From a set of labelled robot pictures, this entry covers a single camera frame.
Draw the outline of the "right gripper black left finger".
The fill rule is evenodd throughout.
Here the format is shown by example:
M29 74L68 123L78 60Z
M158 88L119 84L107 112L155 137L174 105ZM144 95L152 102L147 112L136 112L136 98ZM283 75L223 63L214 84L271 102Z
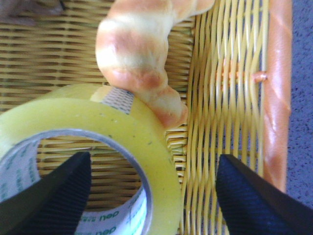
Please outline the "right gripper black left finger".
M72 235L90 188L90 153L78 152L39 182L0 204L0 233Z

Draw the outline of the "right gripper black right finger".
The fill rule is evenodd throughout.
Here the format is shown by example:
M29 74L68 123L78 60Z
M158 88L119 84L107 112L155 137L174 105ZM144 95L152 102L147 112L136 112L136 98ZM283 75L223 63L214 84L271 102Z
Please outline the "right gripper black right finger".
M281 192L233 155L222 154L216 192L231 235L311 235L311 208Z

